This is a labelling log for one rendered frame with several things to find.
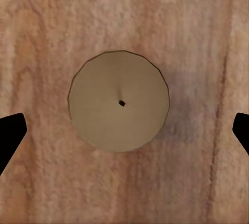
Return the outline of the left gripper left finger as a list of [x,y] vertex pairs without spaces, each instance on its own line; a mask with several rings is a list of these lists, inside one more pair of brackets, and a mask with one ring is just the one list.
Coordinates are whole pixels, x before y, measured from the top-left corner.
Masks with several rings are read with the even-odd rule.
[[27,132],[22,112],[0,118],[0,175]]

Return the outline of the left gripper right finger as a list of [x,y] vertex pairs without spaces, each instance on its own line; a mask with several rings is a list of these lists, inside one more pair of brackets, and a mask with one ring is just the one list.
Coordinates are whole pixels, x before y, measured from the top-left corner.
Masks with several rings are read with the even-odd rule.
[[249,114],[237,113],[232,130],[249,155]]

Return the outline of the pillar candle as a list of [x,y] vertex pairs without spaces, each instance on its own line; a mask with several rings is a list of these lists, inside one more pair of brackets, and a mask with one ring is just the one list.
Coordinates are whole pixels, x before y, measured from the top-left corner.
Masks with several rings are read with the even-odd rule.
[[143,56],[105,51],[72,79],[69,116],[96,149],[122,153],[152,142],[166,124],[169,90],[160,70]]

